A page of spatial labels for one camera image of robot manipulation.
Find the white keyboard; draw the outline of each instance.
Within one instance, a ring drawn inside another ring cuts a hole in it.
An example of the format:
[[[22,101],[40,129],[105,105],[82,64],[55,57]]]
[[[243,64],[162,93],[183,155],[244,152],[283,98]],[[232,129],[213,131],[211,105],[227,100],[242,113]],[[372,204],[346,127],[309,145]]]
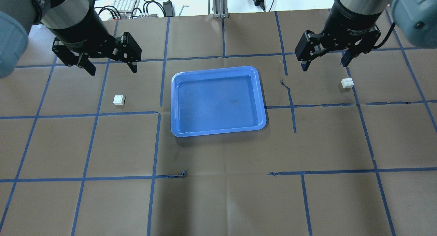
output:
[[[140,0],[114,0],[114,3],[112,6],[115,6],[118,11],[120,11],[121,14],[128,14],[130,15],[132,12],[132,9],[137,7]]]

